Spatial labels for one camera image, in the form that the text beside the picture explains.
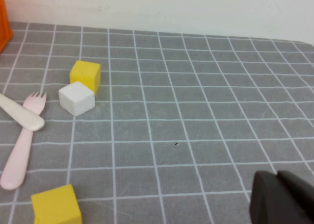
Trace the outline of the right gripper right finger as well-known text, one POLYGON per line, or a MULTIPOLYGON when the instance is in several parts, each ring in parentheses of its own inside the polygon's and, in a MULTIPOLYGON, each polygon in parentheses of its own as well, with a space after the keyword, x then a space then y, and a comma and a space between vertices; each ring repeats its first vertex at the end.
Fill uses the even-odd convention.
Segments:
POLYGON ((314 223, 314 187, 289 171, 278 171, 278 178, 292 195, 293 200, 302 209, 305 216, 314 223))

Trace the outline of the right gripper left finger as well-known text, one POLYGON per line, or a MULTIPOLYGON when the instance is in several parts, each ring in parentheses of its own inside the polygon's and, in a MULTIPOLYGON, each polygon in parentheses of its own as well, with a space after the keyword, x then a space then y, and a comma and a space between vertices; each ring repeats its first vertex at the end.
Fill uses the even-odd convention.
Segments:
POLYGON ((278 178, 278 173, 254 174, 250 218, 253 224, 308 224, 310 220, 278 178))

